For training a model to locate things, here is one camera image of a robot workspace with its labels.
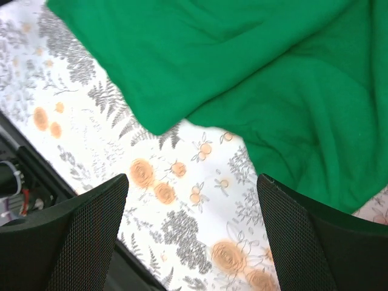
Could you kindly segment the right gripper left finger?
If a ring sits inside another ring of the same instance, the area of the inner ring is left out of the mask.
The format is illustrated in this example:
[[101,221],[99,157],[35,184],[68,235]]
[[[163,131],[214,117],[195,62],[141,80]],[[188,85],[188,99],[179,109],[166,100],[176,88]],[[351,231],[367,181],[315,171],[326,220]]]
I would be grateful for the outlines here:
[[1,290],[103,290],[128,188],[120,174],[1,226]]

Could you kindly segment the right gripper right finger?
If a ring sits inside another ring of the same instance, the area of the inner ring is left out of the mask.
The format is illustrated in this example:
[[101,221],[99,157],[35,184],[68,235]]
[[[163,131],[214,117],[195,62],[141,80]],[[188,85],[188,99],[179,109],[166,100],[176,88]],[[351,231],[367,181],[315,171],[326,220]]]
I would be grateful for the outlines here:
[[259,175],[257,192],[281,290],[387,290],[387,226],[267,175]]

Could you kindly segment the green t-shirt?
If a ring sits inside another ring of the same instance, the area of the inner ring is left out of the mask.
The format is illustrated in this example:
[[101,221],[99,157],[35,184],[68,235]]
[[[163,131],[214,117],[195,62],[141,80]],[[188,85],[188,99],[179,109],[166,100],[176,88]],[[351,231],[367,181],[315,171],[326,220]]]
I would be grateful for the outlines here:
[[244,140],[257,173],[352,213],[387,185],[386,1],[48,1],[161,135]]

